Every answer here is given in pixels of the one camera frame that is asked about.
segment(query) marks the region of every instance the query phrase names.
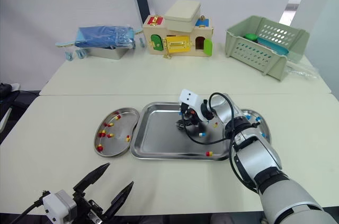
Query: green object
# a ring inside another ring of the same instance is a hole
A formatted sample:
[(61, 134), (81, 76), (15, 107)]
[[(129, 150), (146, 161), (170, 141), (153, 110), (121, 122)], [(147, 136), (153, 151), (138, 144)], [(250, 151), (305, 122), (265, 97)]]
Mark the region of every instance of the green object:
[(258, 36), (252, 33), (248, 33), (245, 35), (245, 39), (251, 40), (251, 41), (256, 41), (258, 39)]
[[(242, 38), (249, 32), (259, 38), (286, 48), (287, 56), (279, 55), (273, 50), (251, 40)], [(268, 20), (265, 17), (250, 16), (232, 26), (226, 32), (226, 57), (234, 57), (266, 74), (283, 80), (287, 72), (287, 60), (297, 63), (302, 58), (309, 33), (284, 24)]]
[(208, 55), (211, 56), (212, 55), (212, 50), (213, 50), (213, 43), (211, 40), (209, 39), (205, 39), (203, 41), (203, 52)]
[(152, 34), (150, 36), (150, 40), (152, 42), (154, 50), (158, 50), (158, 51), (163, 51), (164, 50), (163, 42), (161, 41), (161, 38), (160, 38), (159, 35)]

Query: stainless steel tray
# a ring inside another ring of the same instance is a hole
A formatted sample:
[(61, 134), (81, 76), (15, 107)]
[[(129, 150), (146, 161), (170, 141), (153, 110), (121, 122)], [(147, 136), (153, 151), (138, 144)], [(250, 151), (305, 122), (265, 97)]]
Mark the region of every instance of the stainless steel tray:
[[(144, 107), (135, 135), (131, 143), (131, 153), (141, 159), (206, 159), (223, 160), (228, 158), (229, 140), (214, 145), (199, 145), (191, 141), (183, 130), (179, 130), (175, 122), (181, 118), (180, 105), (176, 102), (153, 102)], [(252, 110), (243, 110), (250, 115), (251, 123), (256, 117), (261, 117), (259, 129), (265, 133), (270, 142), (270, 131), (261, 115)], [(189, 130), (197, 136), (197, 140), (215, 141), (223, 137), (225, 125), (217, 118), (212, 119), (206, 126), (206, 137), (199, 138), (197, 128)], [(212, 151), (213, 156), (206, 156)]]
[(99, 125), (94, 136), (94, 150), (103, 157), (113, 157), (125, 153), (131, 142), (134, 127), (139, 120), (137, 110), (130, 107), (115, 110), (110, 113)]

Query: white table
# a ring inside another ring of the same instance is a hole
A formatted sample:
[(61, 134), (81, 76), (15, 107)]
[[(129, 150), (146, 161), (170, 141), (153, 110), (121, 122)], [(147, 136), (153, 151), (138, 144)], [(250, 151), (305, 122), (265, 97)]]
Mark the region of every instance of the white table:
[[(301, 61), (310, 65), (306, 57)], [(226, 58), (221, 44), (212, 57), (164, 59), (137, 47), (120, 60), (98, 57), (66, 61), (40, 95), (171, 95), (189, 87), (198, 94), (330, 93), (320, 78), (288, 75), (283, 81), (262, 76), (234, 58)]]
[[(135, 185), (119, 215), (262, 210), (259, 197), (244, 188), (229, 162), (142, 160), (130, 152), (103, 158), (93, 149), (102, 119), (124, 106), (138, 111), (178, 96), (40, 96), (0, 146), (0, 212), (19, 213), (42, 190), (72, 187), (89, 171), (110, 162), (86, 190), (86, 198), (107, 208), (130, 181)], [(231, 95), (241, 108), (268, 122), (284, 171), (323, 207), (339, 205), (337, 126), (339, 103), (331, 94)], [(43, 214), (43, 208), (32, 211)]]

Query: wooden toy house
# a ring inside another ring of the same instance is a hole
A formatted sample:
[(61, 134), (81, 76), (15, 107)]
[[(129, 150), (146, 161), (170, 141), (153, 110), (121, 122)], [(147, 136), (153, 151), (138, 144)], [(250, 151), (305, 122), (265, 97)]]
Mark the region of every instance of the wooden toy house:
[(164, 16), (149, 15), (143, 25), (151, 54), (211, 56), (211, 21), (200, 16), (200, 3), (178, 0)]

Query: beige box lid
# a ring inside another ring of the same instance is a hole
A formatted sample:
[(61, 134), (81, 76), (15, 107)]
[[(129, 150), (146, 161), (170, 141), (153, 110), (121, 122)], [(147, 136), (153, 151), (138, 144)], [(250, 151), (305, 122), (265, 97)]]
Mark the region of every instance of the beige box lid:
[(192, 21), (200, 8), (200, 2), (191, 0), (177, 0), (166, 12), (165, 19), (177, 21)]

